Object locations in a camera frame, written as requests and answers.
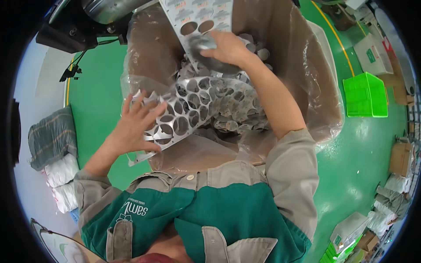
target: yellow floor line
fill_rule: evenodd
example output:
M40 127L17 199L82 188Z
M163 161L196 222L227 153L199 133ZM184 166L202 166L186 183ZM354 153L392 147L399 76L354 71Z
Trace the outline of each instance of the yellow floor line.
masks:
M344 45L342 44L341 40L339 39L338 34L336 33L336 31L333 28L333 26L330 24L329 20L326 18L326 16L323 13L323 11L316 5L315 2L312 1L312 3L317 8L317 10L320 12L320 14L323 16L323 18L326 20L326 22L328 23L330 29L332 30L332 32L334 33L336 39L338 40L339 45L341 45L342 51L344 52L345 57L346 57L346 60L348 61L349 68L351 69L352 76L355 77L354 70L352 69L351 61L349 61L348 54L346 53L345 48L344 48Z
M360 25L360 23L357 21L357 25L360 27L360 29L361 29L361 31L362 31L362 33L365 35L365 36L367 36L367 34L364 32L364 29L362 29L362 26Z
M73 61L74 57L72 58L72 63L70 64L70 71L72 71L73 68ZM70 78L67 78L67 98L66 98L66 106L69 105L69 87L70 87Z

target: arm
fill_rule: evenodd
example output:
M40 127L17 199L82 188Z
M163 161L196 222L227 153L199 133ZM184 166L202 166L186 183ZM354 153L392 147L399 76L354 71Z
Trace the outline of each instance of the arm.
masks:
M266 176L280 213L313 240L317 211L313 195L319 183L316 143L285 85L230 32L212 31L216 49L201 54L245 70L255 85L277 145L266 159Z
M123 105L122 116L113 132L75 176L75 194L79 207L79 231L96 214L114 201L121 190L112 187L107 174L122 154L132 151L160 151L143 139L144 131L166 108L167 104L149 103L142 107L143 95L130 108L132 96Z
M237 65L247 73L278 139L291 130L306 128L300 108L291 93L257 55L251 53L231 32L211 31L209 34L215 39L218 48L203 50L201 55Z

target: printed label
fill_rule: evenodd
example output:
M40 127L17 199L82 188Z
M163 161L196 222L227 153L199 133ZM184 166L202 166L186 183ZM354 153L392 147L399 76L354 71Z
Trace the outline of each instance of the printed label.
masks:
M342 240L341 236L339 236L339 234L336 235L336 238L335 238L335 241L334 241L335 245L339 246L339 244L341 243L341 240Z
M374 54L371 51L371 48L367 50L367 56L368 56L368 60L370 60L370 63L374 63L376 61L376 58L374 57Z

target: metal cylinder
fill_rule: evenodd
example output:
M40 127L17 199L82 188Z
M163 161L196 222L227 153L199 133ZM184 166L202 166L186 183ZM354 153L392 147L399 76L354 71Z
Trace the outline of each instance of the metal cylinder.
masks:
M101 24L110 24L150 0L82 0L85 13Z

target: hand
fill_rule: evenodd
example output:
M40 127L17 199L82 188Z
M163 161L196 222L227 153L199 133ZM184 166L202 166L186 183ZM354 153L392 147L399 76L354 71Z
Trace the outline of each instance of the hand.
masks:
M123 105L122 116L113 132L105 140L105 145L117 156L133 151L157 151L161 152L161 147L143 139L145 130L150 129L155 119L161 115L167 103L158 105L157 102L150 102L142 106L144 98L142 93L137 101L130 108L132 95L129 95Z
M215 58L244 69L245 63L254 56L232 32L213 30L207 35L215 39L217 48L202 50L200 54L204 57Z

